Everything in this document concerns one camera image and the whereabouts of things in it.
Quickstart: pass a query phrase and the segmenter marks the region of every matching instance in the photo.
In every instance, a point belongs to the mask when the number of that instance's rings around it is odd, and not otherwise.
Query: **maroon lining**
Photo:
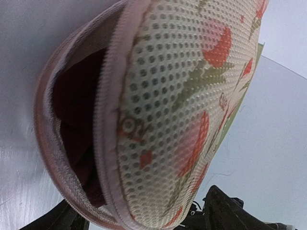
[[[53,109],[61,120],[60,134],[70,165],[96,207],[106,204],[93,150],[95,92],[105,53],[105,49],[97,51],[58,76],[52,94]]]

